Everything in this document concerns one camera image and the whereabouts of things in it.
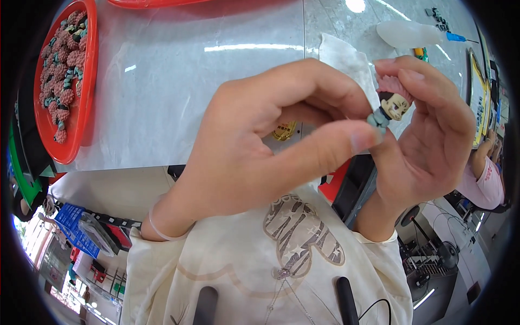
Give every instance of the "person in pink shirt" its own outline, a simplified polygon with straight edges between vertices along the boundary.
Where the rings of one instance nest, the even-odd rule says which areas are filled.
[[[471,153],[456,188],[477,207],[486,210],[493,210],[504,203],[502,174],[495,164],[500,147],[495,146],[495,138],[493,130],[489,130],[486,140]]]

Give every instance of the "white paper towel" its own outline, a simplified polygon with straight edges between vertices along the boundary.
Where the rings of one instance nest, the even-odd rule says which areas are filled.
[[[375,92],[372,73],[368,66],[367,55],[354,46],[332,35],[322,33],[320,61],[340,70],[359,84],[365,92],[368,102],[375,111],[381,105]]]

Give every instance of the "fingernail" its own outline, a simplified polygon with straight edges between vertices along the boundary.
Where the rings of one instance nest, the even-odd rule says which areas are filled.
[[[393,64],[393,63],[395,63],[395,58],[374,60],[374,64]]]
[[[376,146],[383,142],[383,135],[377,127],[372,127],[372,132],[359,132],[352,135],[350,138],[350,146],[352,148],[352,155],[361,153],[368,148]]]
[[[407,69],[402,69],[402,70],[411,79],[414,79],[414,80],[423,80],[424,79],[424,74],[420,74],[419,72],[415,72],[413,70],[407,70]]]

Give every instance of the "clear bracelet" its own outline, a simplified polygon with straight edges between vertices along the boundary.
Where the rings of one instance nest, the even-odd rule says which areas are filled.
[[[165,234],[163,234],[162,232],[158,231],[157,230],[157,227],[153,224],[152,222],[152,212],[153,212],[153,208],[155,207],[155,205],[163,198],[163,196],[165,196],[165,194],[161,194],[159,195],[159,197],[157,198],[157,200],[155,201],[154,204],[152,204],[152,207],[150,208],[150,211],[148,212],[148,220],[150,220],[150,225],[152,226],[153,230],[155,230],[155,232],[161,236],[162,239],[165,239],[165,240],[170,240],[170,241],[173,241],[173,240],[179,240],[178,238],[176,237],[170,237],[170,236],[166,236]]]

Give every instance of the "clay doll head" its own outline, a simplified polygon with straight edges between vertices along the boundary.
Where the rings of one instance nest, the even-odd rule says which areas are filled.
[[[385,75],[379,78],[378,76],[378,83],[377,93],[381,108],[392,120],[400,121],[412,105],[412,95],[406,91],[397,77]]]

